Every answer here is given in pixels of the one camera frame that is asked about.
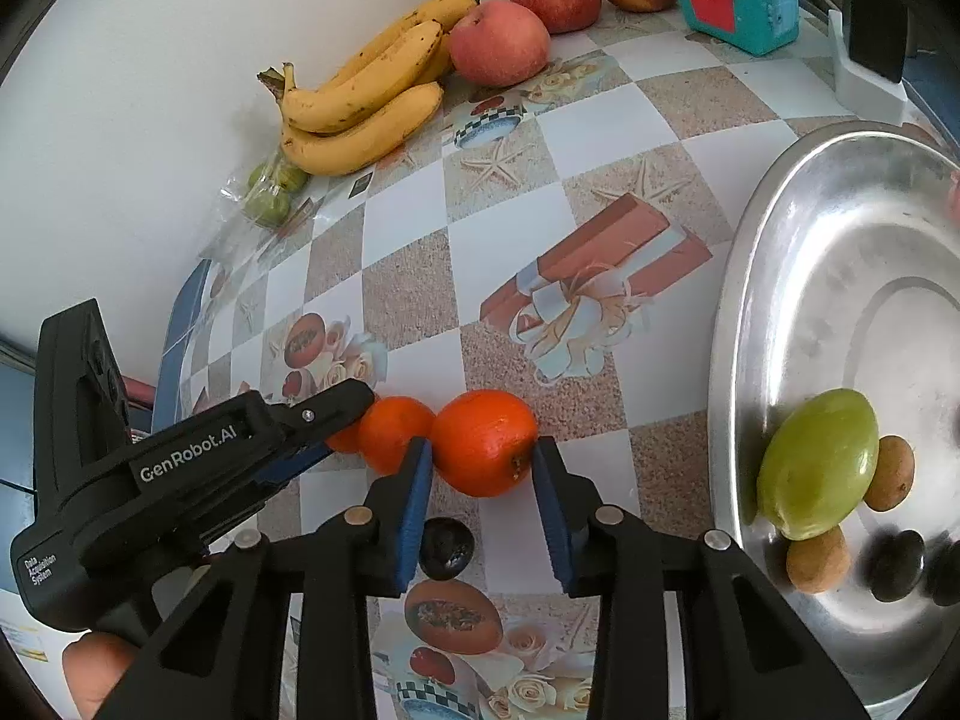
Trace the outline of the person's hand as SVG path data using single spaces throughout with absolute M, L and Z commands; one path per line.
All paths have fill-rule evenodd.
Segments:
M 96 715 L 137 655 L 137 647 L 105 632 L 87 632 L 65 647 L 65 683 L 83 720 Z

